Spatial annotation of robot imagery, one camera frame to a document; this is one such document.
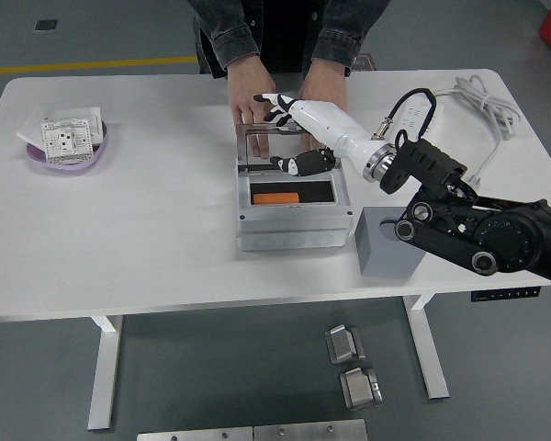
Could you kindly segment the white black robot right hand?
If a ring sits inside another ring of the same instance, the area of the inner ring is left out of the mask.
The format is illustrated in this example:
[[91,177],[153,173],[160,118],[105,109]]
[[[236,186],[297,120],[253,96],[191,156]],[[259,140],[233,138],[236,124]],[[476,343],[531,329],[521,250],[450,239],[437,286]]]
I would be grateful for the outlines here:
[[319,150],[290,158],[270,158],[271,164],[290,175],[323,173],[333,169],[338,158],[347,158],[366,181],[380,181],[396,155],[390,143],[372,137],[332,102],[299,100],[281,94],[261,94],[254,99],[274,106],[264,118],[266,121],[282,128],[293,120],[323,145]]

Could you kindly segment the person's left hand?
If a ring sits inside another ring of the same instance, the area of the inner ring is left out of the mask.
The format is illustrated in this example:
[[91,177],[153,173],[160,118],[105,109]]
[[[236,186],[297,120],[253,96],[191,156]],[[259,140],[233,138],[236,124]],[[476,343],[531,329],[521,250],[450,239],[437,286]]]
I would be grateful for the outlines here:
[[347,111],[345,66],[333,61],[313,59],[298,97],[302,100],[331,102]]

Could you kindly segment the person's right hand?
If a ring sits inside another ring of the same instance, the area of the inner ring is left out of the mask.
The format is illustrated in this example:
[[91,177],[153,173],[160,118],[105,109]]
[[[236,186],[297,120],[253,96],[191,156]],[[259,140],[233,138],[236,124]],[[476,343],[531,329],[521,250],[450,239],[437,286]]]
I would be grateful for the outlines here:
[[263,123],[272,105],[259,102],[255,96],[273,93],[276,85],[258,55],[252,54],[227,66],[229,106],[233,124]]

